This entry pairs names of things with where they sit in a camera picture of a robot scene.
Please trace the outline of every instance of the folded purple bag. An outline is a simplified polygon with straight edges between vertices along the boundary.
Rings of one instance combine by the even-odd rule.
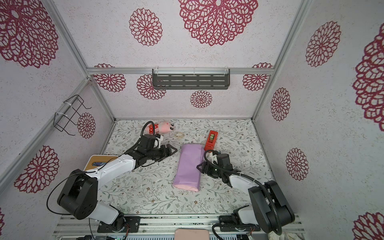
[[[179,166],[173,186],[198,192],[200,190],[200,171],[196,168],[202,163],[204,147],[200,144],[185,144],[181,147]]]

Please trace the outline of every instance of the table surface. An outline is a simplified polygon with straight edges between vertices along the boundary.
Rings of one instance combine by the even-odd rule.
[[[139,138],[147,120],[117,122],[104,154],[120,155]],[[251,120],[170,120],[175,130],[164,135],[162,144],[170,143],[179,151],[160,163],[124,173],[98,192],[98,200],[111,204],[125,214],[228,214],[233,209],[250,205],[249,196],[237,189],[202,175],[200,191],[175,188],[183,144],[205,145],[210,130],[218,132],[215,150],[227,153],[234,168],[258,179],[273,180]],[[184,137],[175,137],[182,132]]]

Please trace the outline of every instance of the stuffed animal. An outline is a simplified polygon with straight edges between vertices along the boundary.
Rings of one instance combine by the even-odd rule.
[[[174,125],[169,122],[159,122],[158,124],[155,124],[155,133],[158,133],[158,134],[169,133],[174,129],[173,126]],[[149,134],[153,134],[152,124],[149,124],[145,128],[145,131],[149,132]]]

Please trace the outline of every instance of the large red flower print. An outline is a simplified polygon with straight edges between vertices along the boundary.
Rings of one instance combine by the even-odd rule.
[[[23,67],[49,65],[56,58],[58,35],[38,0],[2,0],[0,51],[5,60]]]
[[[59,159],[49,146],[43,146],[14,182],[21,192],[37,193],[49,186],[59,169]]]
[[[144,8],[132,13],[129,28],[133,37],[145,46],[157,44],[163,35],[159,19],[153,12]]]
[[[253,68],[272,68],[270,63],[259,63],[254,65]],[[246,74],[243,76],[243,85],[246,89],[257,91],[263,89],[268,80],[267,74]]]
[[[98,64],[96,68],[114,68],[109,64]],[[95,74],[93,75],[98,85],[110,92],[120,92],[125,88],[125,78],[123,74]]]
[[[208,107],[209,104],[211,104],[211,102],[212,102],[212,95],[207,91],[198,90],[192,93],[191,103],[194,107],[205,108],[205,107]]]
[[[0,236],[1,236],[1,231],[3,230],[3,226],[4,225],[5,225],[5,223],[4,223],[4,214],[2,214],[1,208],[0,208]]]
[[[353,222],[354,240],[383,240],[384,239],[384,216],[366,212],[363,216]]]
[[[292,148],[285,160],[289,174],[296,180],[303,180],[308,174],[308,161],[304,153],[297,148]]]
[[[375,39],[364,48],[362,61],[355,70],[355,102],[364,109],[364,117],[378,123],[384,131],[384,23]]]
[[[291,107],[291,99],[287,89],[279,88],[276,90],[271,101],[271,113],[276,121],[283,120]]]
[[[337,22],[327,22],[319,27],[308,43],[306,58],[312,67],[317,67],[327,62],[333,56],[340,42],[340,26]]]
[[[146,74],[137,80],[137,89],[140,94],[148,99],[160,99],[166,94],[166,90],[156,90],[152,85],[152,75]]]
[[[77,120],[77,130],[83,138],[90,138],[95,133],[95,119],[89,113],[83,113]]]
[[[200,43],[233,41],[252,21],[257,0],[179,0],[184,28]]]

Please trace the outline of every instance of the red tape dispenser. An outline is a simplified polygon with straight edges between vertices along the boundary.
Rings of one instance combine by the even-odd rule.
[[[207,143],[205,144],[204,150],[213,150],[215,147],[216,139],[218,132],[210,131],[207,139]]]

